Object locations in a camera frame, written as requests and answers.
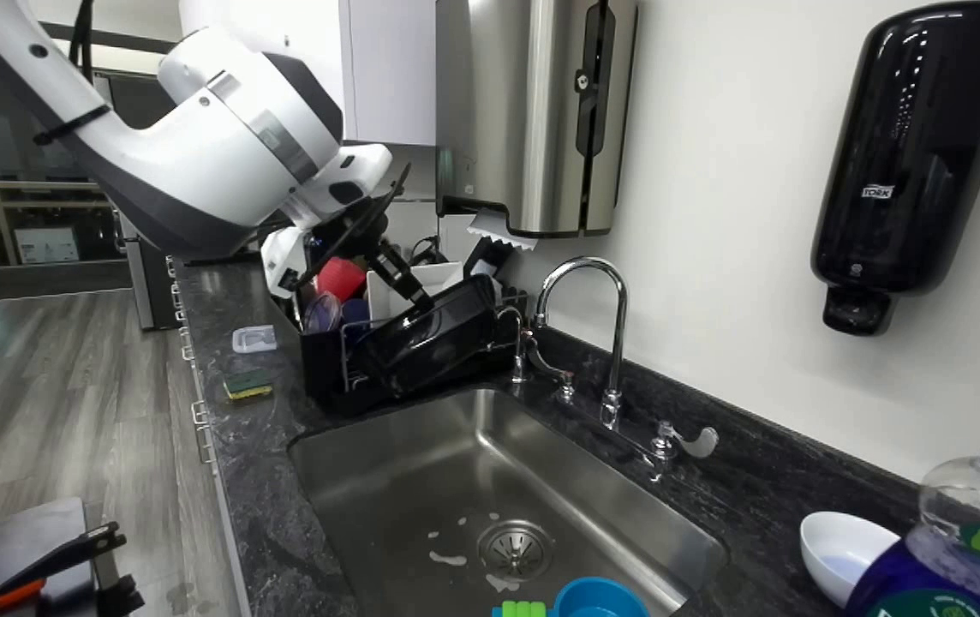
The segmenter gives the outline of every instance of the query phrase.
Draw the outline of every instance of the kitchen sink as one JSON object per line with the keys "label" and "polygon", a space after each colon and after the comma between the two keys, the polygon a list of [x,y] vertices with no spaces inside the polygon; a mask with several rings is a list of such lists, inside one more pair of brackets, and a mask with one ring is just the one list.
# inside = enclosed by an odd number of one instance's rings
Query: kitchen sink
{"label": "kitchen sink", "polygon": [[367,617],[552,603],[575,577],[676,614],[727,561],[710,533],[492,386],[307,434],[292,459]]}

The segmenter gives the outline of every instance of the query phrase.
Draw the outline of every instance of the blue bowl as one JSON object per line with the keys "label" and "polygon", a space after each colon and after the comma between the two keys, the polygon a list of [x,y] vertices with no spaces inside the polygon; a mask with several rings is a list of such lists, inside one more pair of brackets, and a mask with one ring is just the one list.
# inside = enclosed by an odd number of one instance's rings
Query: blue bowl
{"label": "blue bowl", "polygon": [[614,581],[583,577],[556,597],[552,617],[649,617],[649,608]]}

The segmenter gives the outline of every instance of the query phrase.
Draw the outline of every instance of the white bowl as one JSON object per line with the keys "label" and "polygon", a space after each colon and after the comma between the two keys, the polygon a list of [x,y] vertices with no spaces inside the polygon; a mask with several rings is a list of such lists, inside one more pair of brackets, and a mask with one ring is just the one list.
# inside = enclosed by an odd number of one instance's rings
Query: white bowl
{"label": "white bowl", "polygon": [[899,541],[894,533],[842,511],[802,518],[799,538],[813,582],[820,582],[837,608],[848,608],[870,561]]}

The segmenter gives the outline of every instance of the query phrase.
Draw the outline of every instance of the sink drain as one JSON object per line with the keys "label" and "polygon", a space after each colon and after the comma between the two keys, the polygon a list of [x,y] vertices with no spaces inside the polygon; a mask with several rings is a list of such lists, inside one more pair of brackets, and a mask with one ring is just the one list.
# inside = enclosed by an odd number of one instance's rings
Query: sink drain
{"label": "sink drain", "polygon": [[526,518],[492,523],[479,538],[479,558],[488,574],[529,581],[548,561],[552,536]]}

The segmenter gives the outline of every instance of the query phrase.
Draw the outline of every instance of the granite countertop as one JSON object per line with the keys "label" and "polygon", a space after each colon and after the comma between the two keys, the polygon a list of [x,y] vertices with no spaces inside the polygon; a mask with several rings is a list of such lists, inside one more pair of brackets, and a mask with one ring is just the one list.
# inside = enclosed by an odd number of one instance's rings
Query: granite countertop
{"label": "granite countertop", "polygon": [[[344,565],[332,558],[312,504],[299,495],[287,459],[296,434],[344,425],[325,419],[303,386],[299,334],[268,299],[255,263],[175,267],[175,274],[248,608],[259,617],[356,614]],[[236,355],[229,334],[240,326],[277,326],[280,345]],[[605,355],[566,336],[552,336],[544,351],[564,366],[579,366],[591,376],[605,375]],[[266,370],[275,381],[275,398],[229,403],[223,376],[236,370]],[[727,565],[704,593],[688,597],[680,609],[686,617],[837,614],[802,570],[799,522],[809,511],[849,511],[894,533],[913,523],[915,488],[890,474],[642,366],[629,366],[624,390],[629,415],[673,419],[686,434],[718,425],[725,434],[718,455],[704,463],[680,459],[662,485],[649,485],[649,469],[629,463],[614,442],[575,419],[575,407],[544,393],[532,393],[532,403],[544,421],[622,467],[727,544]]]}

